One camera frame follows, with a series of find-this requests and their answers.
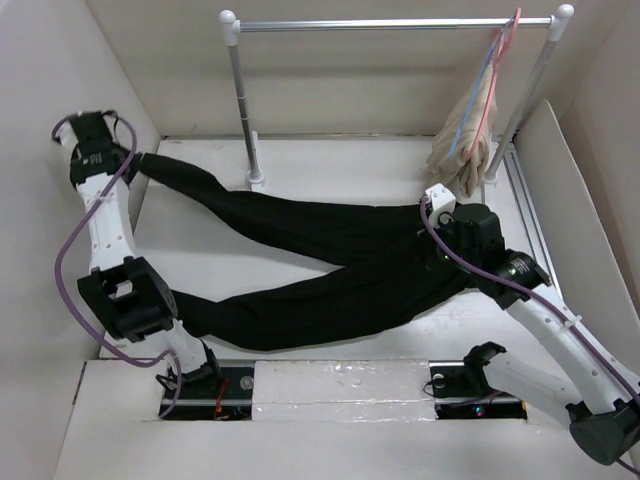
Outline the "blue clothes hanger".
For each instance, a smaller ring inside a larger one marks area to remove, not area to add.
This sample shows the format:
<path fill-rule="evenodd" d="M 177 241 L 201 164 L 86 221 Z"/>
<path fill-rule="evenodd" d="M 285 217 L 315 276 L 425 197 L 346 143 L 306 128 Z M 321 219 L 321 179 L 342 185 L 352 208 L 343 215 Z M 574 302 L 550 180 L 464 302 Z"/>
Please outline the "blue clothes hanger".
<path fill-rule="evenodd" d="M 490 66 L 489 65 L 489 56 L 492 53 L 492 47 L 494 46 L 495 38 L 500 33 L 500 31 L 506 26 L 506 24 L 500 30 L 498 30 L 494 35 L 494 39 L 493 39 L 492 44 L 490 45 L 490 48 L 489 48 L 489 50 L 487 52 L 486 58 L 484 60 L 484 63 L 483 63 L 483 65 L 482 65 L 482 67 L 481 67 L 481 69 L 480 69 L 480 71 L 479 71 L 479 73 L 477 75 L 477 78 L 476 78 L 472 88 L 471 88 L 469 99 L 466 102 L 465 109 L 464 109 L 463 114 L 461 116 L 461 119 L 459 121 L 458 127 L 457 127 L 457 129 L 455 131 L 455 135 L 454 135 L 454 138 L 453 138 L 453 140 L 451 142 L 449 151 L 447 153 L 447 159 L 451 159 L 453 157 L 453 154 L 454 154 L 454 152 L 455 152 L 455 150 L 457 148 L 457 144 L 458 144 L 459 138 L 461 136 L 462 130 L 463 130 L 464 126 L 465 126 L 465 123 L 468 120 L 468 117 L 469 117 L 469 115 L 471 113 L 471 110 L 473 108 L 474 102 L 475 102 L 475 100 L 476 100 L 476 98 L 478 96 L 478 93 L 480 91 L 482 79 L 483 79 L 488 67 Z"/>

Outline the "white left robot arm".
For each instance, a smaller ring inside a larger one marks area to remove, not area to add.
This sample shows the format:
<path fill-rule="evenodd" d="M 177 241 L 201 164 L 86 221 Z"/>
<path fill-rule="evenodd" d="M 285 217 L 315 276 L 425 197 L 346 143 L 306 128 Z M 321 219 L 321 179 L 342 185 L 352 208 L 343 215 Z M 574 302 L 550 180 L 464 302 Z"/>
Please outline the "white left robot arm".
<path fill-rule="evenodd" d="M 136 249 L 128 202 L 137 147 L 122 146 L 112 131 L 128 124 L 107 110 L 73 113 L 53 128 L 53 141 L 70 155 L 70 182 L 85 208 L 56 257 L 54 278 L 68 309 L 78 316 L 62 280 L 62 261 L 78 235 L 87 230 L 89 273 L 78 279 L 77 288 L 106 333 L 115 340 L 168 352 L 177 363 L 170 381 L 212 396 L 223 382 L 218 360 L 186 331 L 171 289 Z"/>

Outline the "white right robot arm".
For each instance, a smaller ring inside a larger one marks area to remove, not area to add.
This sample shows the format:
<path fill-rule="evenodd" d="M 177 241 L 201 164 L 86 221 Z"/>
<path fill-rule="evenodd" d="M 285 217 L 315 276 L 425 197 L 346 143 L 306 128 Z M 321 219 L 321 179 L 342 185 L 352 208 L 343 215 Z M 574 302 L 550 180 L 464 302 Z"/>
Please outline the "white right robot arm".
<path fill-rule="evenodd" d="M 528 254 L 509 249 L 500 220 L 482 204 L 420 206 L 442 262 L 532 334 L 567 375 L 559 379 L 519 361 L 494 342 L 464 357 L 462 381 L 473 393 L 506 392 L 565 425 L 574 442 L 601 465 L 620 463 L 639 441 L 639 377 L 582 325 L 547 272 Z"/>

